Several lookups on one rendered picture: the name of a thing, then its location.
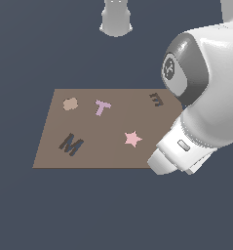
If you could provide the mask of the tan round blob piece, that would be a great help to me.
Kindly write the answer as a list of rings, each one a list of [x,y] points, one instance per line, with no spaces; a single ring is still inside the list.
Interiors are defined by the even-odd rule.
[[[66,99],[63,101],[63,109],[66,111],[73,110],[78,107],[76,98]]]

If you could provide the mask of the dark letter M piece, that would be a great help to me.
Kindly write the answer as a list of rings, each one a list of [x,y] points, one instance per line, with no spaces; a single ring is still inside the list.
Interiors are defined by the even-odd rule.
[[[73,139],[74,135],[70,133],[58,148],[63,149],[70,156],[74,156],[84,141],[82,139],[79,139],[76,142],[74,142]]]

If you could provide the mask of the pink star piece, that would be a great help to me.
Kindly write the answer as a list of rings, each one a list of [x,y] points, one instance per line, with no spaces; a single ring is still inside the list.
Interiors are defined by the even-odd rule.
[[[136,134],[136,131],[133,131],[131,133],[126,133],[126,145],[132,145],[133,147],[136,147],[136,144],[141,141],[141,138]]]

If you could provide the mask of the purple letter T piece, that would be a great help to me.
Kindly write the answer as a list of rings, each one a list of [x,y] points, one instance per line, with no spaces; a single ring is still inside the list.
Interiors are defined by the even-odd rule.
[[[101,116],[101,114],[105,108],[111,108],[110,103],[105,103],[103,101],[96,100],[96,104],[98,105],[97,112],[96,112],[97,116]]]

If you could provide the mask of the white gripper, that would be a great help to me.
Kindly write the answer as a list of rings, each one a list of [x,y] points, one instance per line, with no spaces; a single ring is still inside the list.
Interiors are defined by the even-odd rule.
[[[180,118],[156,145],[147,163],[157,175],[180,170],[188,175],[199,170],[216,148],[198,146],[184,133]]]

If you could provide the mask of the brown slot board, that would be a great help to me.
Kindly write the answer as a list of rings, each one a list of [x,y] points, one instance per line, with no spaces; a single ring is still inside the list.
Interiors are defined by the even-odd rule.
[[[163,105],[149,97],[157,93]],[[76,98],[78,107],[66,111],[63,101]],[[96,100],[110,103],[97,116]],[[33,167],[146,169],[156,144],[182,113],[181,103],[166,89],[56,89]],[[136,131],[141,141],[126,145],[126,133]],[[72,133],[84,142],[74,156],[60,144]]]

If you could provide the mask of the dark letter E piece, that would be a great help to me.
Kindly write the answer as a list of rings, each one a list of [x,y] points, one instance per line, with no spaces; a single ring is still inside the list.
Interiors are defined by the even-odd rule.
[[[155,103],[156,106],[163,105],[163,101],[157,93],[150,94],[149,97],[151,98],[152,102]]]

